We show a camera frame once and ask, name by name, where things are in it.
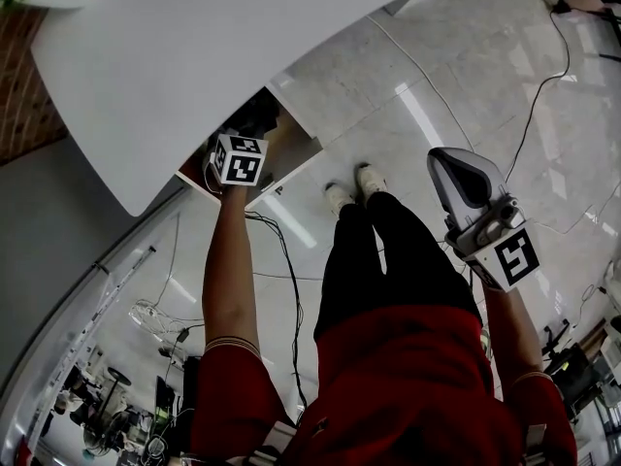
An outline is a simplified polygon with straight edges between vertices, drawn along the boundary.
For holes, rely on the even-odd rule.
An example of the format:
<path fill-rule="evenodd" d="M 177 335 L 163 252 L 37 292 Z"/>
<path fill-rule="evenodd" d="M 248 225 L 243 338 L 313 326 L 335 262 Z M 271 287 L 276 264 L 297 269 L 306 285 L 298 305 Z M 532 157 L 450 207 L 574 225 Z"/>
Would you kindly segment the white desk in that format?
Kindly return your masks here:
<path fill-rule="evenodd" d="M 119 204 L 140 215 L 272 77 L 395 0 L 93 0 L 51 11 L 32 55 Z"/>

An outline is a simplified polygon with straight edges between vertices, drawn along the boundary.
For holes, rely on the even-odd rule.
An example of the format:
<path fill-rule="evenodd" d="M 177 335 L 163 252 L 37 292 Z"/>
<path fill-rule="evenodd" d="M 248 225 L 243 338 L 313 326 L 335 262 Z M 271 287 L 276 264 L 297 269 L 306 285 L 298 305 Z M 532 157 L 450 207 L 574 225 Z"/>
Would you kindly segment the wooden drawer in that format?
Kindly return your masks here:
<path fill-rule="evenodd" d="M 272 97 L 276 100 L 279 115 L 278 127 L 266 133 L 262 139 L 268 141 L 269 146 L 257 185 L 245 186 L 247 188 L 245 208 L 248 211 L 265 200 L 268 195 L 281 189 L 322 151 L 319 140 L 309 134 L 299 122 L 290 103 L 284 99 L 275 85 L 270 83 L 264 86 L 250 99 L 256 97 Z M 203 162 L 208 152 L 214 148 L 219 134 L 240 136 L 236 131 L 226 127 L 228 119 L 189 156 L 176 172 L 183 182 L 214 202 L 219 201 L 219 191 L 224 185 L 218 184 L 212 174 L 204 176 Z"/>

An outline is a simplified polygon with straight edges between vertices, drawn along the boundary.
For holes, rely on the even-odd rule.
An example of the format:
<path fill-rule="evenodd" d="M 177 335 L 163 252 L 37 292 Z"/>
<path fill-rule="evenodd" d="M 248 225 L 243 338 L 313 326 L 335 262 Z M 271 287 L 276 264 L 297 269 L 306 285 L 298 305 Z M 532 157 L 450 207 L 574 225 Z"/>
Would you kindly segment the grey metal cabinet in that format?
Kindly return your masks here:
<path fill-rule="evenodd" d="M 91 266 L 180 189 L 171 179 L 131 216 L 70 138 L 0 167 L 0 392 Z"/>

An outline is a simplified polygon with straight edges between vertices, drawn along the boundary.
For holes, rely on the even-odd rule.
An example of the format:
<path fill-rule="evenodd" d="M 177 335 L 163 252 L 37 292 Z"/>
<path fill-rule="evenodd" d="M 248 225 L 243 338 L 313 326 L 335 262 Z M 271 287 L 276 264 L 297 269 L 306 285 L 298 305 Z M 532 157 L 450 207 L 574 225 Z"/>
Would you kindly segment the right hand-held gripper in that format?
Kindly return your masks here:
<path fill-rule="evenodd" d="M 473 151 L 437 147 L 427 167 L 441 207 L 445 241 L 488 288 L 510 292 L 540 266 L 534 223 L 497 165 Z"/>

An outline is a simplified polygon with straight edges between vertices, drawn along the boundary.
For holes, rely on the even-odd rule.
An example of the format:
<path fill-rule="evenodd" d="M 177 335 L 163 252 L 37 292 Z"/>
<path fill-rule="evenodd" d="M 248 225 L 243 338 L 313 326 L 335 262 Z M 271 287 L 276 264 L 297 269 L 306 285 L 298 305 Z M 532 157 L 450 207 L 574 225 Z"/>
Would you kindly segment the person's left white shoe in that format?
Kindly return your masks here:
<path fill-rule="evenodd" d="M 335 216 L 339 216 L 345 206 L 356 204 L 355 198 L 336 182 L 326 184 L 324 196 Z"/>

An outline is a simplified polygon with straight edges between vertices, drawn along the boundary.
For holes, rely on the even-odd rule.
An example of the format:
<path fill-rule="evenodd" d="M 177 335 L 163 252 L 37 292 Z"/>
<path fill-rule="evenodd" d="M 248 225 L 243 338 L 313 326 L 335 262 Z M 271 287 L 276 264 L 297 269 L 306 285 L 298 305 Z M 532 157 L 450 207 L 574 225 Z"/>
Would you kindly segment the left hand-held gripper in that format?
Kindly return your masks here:
<path fill-rule="evenodd" d="M 219 134 L 203 162 L 204 176 L 212 174 L 220 185 L 256 186 L 269 142 Z"/>

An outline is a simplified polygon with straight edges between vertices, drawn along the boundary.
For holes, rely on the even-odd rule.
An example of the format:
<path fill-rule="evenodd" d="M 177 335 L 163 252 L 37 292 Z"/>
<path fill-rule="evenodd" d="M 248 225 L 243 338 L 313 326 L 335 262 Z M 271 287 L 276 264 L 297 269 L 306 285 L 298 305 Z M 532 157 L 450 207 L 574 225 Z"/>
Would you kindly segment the person's right white shoe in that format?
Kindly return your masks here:
<path fill-rule="evenodd" d="M 370 163 L 361 163 L 356 168 L 355 178 L 364 203 L 367 203 L 376 193 L 388 192 L 385 178 L 378 172 L 376 167 Z"/>

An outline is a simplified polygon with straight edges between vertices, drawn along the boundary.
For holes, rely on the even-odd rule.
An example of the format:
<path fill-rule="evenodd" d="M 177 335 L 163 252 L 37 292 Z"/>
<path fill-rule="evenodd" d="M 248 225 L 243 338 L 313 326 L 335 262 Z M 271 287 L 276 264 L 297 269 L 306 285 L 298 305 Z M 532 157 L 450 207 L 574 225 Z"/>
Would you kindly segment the person's red shirt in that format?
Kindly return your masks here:
<path fill-rule="evenodd" d="M 355 316 L 317 344 L 319 391 L 282 453 L 290 466 L 575 466 L 563 401 L 540 372 L 496 398 L 474 315 L 397 306 Z"/>

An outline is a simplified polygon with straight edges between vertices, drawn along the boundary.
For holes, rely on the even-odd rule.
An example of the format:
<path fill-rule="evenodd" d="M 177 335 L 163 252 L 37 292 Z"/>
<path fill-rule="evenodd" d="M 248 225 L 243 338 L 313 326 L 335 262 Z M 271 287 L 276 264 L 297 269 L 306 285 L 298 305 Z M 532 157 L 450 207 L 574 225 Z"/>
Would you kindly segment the person's white shoe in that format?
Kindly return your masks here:
<path fill-rule="evenodd" d="M 326 184 L 324 196 L 335 216 L 339 216 L 345 206 L 356 204 L 355 198 L 336 182 Z"/>
<path fill-rule="evenodd" d="M 364 203 L 367 203 L 376 193 L 388 192 L 385 178 L 378 172 L 376 167 L 370 163 L 361 163 L 356 168 L 355 178 Z"/>

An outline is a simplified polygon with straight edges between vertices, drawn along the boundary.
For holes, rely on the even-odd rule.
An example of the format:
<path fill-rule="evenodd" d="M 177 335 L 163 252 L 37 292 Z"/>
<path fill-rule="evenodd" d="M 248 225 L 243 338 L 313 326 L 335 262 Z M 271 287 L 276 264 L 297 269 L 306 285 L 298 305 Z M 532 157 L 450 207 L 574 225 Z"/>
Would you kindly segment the person's right forearm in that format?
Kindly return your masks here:
<path fill-rule="evenodd" d="M 491 348 L 503 390 L 524 375 L 542 371 L 539 335 L 517 288 L 483 287 Z"/>

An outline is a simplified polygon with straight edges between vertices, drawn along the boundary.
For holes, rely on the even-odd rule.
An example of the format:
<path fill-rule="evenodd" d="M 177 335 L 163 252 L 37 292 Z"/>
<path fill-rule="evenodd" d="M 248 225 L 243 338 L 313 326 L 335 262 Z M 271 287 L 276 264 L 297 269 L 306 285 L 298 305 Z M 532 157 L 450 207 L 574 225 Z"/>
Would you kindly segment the person's black trousers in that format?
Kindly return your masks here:
<path fill-rule="evenodd" d="M 339 211 L 313 338 L 354 316 L 409 306 L 461 309 L 480 318 L 467 281 L 431 231 L 392 194 Z"/>

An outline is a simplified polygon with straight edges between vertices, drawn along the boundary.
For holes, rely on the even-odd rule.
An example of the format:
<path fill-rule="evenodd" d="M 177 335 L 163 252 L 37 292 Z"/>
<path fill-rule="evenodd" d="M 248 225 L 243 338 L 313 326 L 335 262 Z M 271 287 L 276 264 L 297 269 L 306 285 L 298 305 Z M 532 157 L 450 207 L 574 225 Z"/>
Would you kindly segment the person's left forearm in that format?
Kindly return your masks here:
<path fill-rule="evenodd" d="M 205 339 L 241 341 L 259 350 L 250 242 L 245 223 L 245 186 L 224 190 L 204 274 Z"/>

